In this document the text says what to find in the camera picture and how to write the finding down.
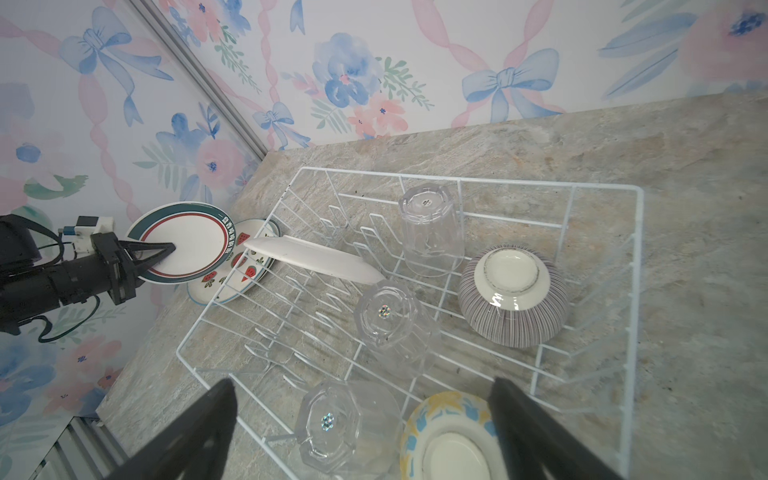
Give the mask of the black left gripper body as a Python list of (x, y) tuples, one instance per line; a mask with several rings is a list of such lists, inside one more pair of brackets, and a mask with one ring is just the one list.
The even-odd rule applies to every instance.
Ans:
[(113, 233), (95, 234), (91, 241), (95, 248), (91, 255), (3, 273), (1, 325), (19, 327), (24, 321), (102, 293), (116, 305), (134, 298), (143, 284), (144, 261), (138, 254), (144, 244), (119, 240)]

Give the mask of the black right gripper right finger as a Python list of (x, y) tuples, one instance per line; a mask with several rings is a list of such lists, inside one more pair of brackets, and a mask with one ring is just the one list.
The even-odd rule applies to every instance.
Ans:
[(620, 477), (511, 380), (495, 378), (487, 402), (509, 478)]

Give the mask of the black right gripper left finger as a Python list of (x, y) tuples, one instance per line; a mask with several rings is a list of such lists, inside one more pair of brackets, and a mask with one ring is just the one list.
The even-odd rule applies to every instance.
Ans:
[(233, 382), (219, 381), (107, 479), (220, 479), (237, 407)]

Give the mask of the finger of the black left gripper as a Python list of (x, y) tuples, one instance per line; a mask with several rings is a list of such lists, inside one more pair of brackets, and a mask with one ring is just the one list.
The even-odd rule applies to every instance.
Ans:
[(142, 242), (135, 240), (119, 240), (117, 242), (118, 265), (117, 278), (120, 281), (144, 281), (144, 277), (157, 264), (164, 261), (175, 250), (171, 242)]

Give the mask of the watermelon pattern plate blue rim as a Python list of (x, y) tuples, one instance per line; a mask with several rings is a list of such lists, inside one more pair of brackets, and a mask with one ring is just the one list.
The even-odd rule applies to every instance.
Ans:
[(254, 287), (274, 259), (254, 253), (244, 246), (252, 237), (279, 237), (279, 226), (272, 220), (248, 219), (235, 225), (236, 245), (225, 262), (213, 272), (187, 284), (187, 294), (197, 305), (214, 301), (227, 303)]

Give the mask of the white plate dark underside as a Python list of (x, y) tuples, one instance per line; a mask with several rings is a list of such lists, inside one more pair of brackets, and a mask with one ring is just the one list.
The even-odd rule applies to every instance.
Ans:
[(357, 255), (288, 235), (252, 237), (243, 246), (294, 267), (342, 280), (373, 285), (385, 279), (379, 270)]

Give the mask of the clear faceted glass back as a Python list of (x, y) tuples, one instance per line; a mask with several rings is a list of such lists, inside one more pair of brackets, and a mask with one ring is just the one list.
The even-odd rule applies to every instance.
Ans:
[(463, 230), (453, 196), (445, 186), (426, 183), (398, 201), (406, 265), (419, 276), (441, 277), (464, 260)]

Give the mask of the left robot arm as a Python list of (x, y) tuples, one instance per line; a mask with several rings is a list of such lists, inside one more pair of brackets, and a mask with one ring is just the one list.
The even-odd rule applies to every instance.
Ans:
[(121, 240), (111, 217), (80, 216), (57, 233), (16, 214), (1, 217), (1, 331), (12, 336), (33, 321), (41, 344), (73, 333), (86, 316), (58, 334), (47, 314), (106, 293), (118, 306), (136, 296), (143, 277), (176, 250), (171, 242)]

